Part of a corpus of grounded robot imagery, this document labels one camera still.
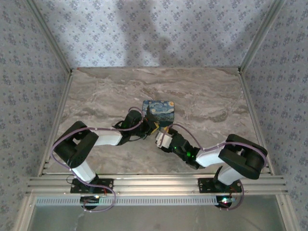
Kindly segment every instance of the purple cable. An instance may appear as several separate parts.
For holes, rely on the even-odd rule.
[[[178,127],[182,128],[182,129],[184,129],[185,131],[187,131],[187,132],[191,135],[191,137],[194,139],[194,141],[196,141],[196,143],[197,143],[197,145],[199,146],[199,148],[200,148],[201,150],[203,150],[204,152],[210,152],[210,151],[216,150],[216,149],[218,149],[218,148],[220,148],[220,147],[222,147],[222,146],[228,145],[228,144],[239,145],[239,146],[242,146],[242,147],[249,148],[249,149],[255,151],[256,153],[258,153],[258,154],[263,158],[263,161],[264,161],[264,166],[263,166],[263,167],[265,167],[266,164],[268,163],[268,161],[267,161],[267,159],[266,159],[266,156],[263,154],[263,152],[261,152],[258,148],[255,148],[255,147],[253,147],[253,146],[251,146],[251,145],[249,145],[249,144],[245,144],[245,143],[240,143],[240,142],[224,142],[224,143],[220,143],[220,144],[218,144],[218,145],[216,145],[216,146],[214,146],[214,147],[211,147],[211,148],[203,148],[203,147],[201,146],[201,144],[199,143],[199,141],[196,139],[196,137],[195,137],[190,131],[188,131],[185,127],[183,127],[183,126],[180,125],[180,124],[171,124],[171,125],[169,125],[169,126],[165,129],[165,132],[164,132],[164,134],[163,134],[163,137],[162,137],[162,140],[160,141],[159,146],[162,145],[165,134],[167,133],[168,129],[171,128],[172,126],[178,126]]]
[[[87,127],[87,128],[80,128],[80,129],[77,129],[77,130],[75,130],[75,131],[72,131],[72,132],[68,133],[67,135],[63,136],[63,137],[60,138],[56,143],[54,143],[54,145],[51,147],[50,156],[52,157],[52,159],[54,159],[54,161],[57,162],[58,164],[60,164],[61,166],[63,166],[63,167],[65,167],[65,168],[69,169],[70,171],[72,171],[72,173],[74,174],[74,176],[75,176],[81,183],[83,183],[83,184],[85,184],[85,185],[87,185],[87,186],[90,186],[90,187],[97,187],[97,188],[107,189],[107,190],[109,190],[109,191],[113,194],[114,199],[113,199],[111,205],[109,205],[107,208],[104,208],[104,209],[100,209],[100,210],[87,210],[87,209],[85,208],[85,203],[84,203],[83,208],[84,208],[84,211],[86,211],[86,212],[97,213],[97,212],[104,212],[104,211],[107,211],[107,210],[111,209],[113,206],[115,206],[115,203],[116,203],[116,202],[115,202],[115,201],[116,201],[116,193],[115,193],[115,191],[114,191],[112,188],[107,187],[107,186],[104,186],[104,185],[89,184],[89,183],[83,181],[80,177],[77,176],[77,174],[76,174],[69,166],[67,166],[67,165],[65,165],[65,164],[63,164],[63,163],[61,163],[60,161],[58,161],[58,160],[54,157],[54,155],[53,155],[53,150],[55,149],[55,147],[56,147],[59,143],[61,143],[61,142],[64,141],[65,139],[67,139],[67,138],[69,138],[70,136],[72,136],[72,135],[74,135],[74,134],[76,134],[76,133],[78,133],[78,132],[81,132],[81,131],[85,131],[85,130],[130,131],[130,130],[133,130],[133,129],[137,128],[137,127],[143,122],[144,113],[143,113],[143,111],[142,111],[140,108],[138,108],[138,107],[131,107],[131,108],[128,110],[128,112],[130,112],[132,109],[137,109],[137,110],[141,113],[141,116],[142,116],[142,118],[141,118],[141,120],[139,121],[139,123],[138,123],[137,125],[133,126],[132,128],[127,128],[127,129],[116,129],[116,128],[89,128],[89,127]]]
[[[228,144],[231,144],[231,145],[239,145],[239,146],[246,147],[246,148],[249,148],[249,149],[251,149],[251,150],[257,152],[257,153],[263,158],[263,161],[264,161],[264,166],[263,166],[263,167],[265,167],[266,164],[268,163],[268,161],[267,161],[267,159],[266,159],[266,156],[263,154],[263,152],[261,152],[259,149],[255,148],[255,147],[253,147],[253,146],[251,146],[251,145],[249,145],[249,144],[245,144],[245,143],[240,143],[240,142],[224,142],[224,143],[220,143],[220,144],[218,144],[218,145],[216,145],[216,146],[214,146],[214,147],[211,147],[211,148],[203,148],[203,147],[201,146],[201,144],[199,143],[199,141],[197,140],[197,138],[196,138],[190,131],[188,131],[185,127],[183,127],[183,126],[180,125],[180,124],[171,124],[171,125],[169,125],[169,126],[165,129],[164,134],[163,134],[163,136],[162,136],[162,139],[161,139],[161,141],[160,141],[159,146],[162,145],[165,134],[167,133],[168,129],[171,128],[172,126],[178,126],[178,127],[182,128],[182,129],[184,129],[185,131],[187,131],[188,134],[190,134],[191,137],[194,139],[194,141],[197,143],[197,145],[199,146],[199,148],[200,148],[201,150],[203,150],[204,152],[210,152],[210,151],[216,150],[216,149],[218,149],[218,148],[220,148],[220,147],[222,147],[222,146],[228,145]],[[242,189],[242,196],[241,196],[241,199],[240,199],[239,203],[238,203],[236,206],[234,206],[234,207],[232,207],[232,208],[225,209],[225,210],[228,210],[228,211],[234,210],[234,209],[238,208],[238,207],[242,204],[242,202],[243,202],[243,200],[244,200],[244,187],[243,187],[243,184],[242,184],[242,182],[241,182],[240,180],[239,180],[239,182],[240,182],[240,184],[241,184],[241,189]]]
[[[234,206],[234,207],[232,207],[232,208],[221,208],[222,210],[226,210],[226,211],[235,210],[236,208],[238,208],[238,207],[242,204],[242,202],[243,202],[243,200],[244,200],[245,193],[244,193],[244,186],[243,186],[243,183],[241,182],[241,180],[239,180],[239,182],[240,182],[240,184],[241,184],[241,189],[242,189],[242,196],[241,196],[241,198],[240,198],[239,203],[237,203],[237,205]]]

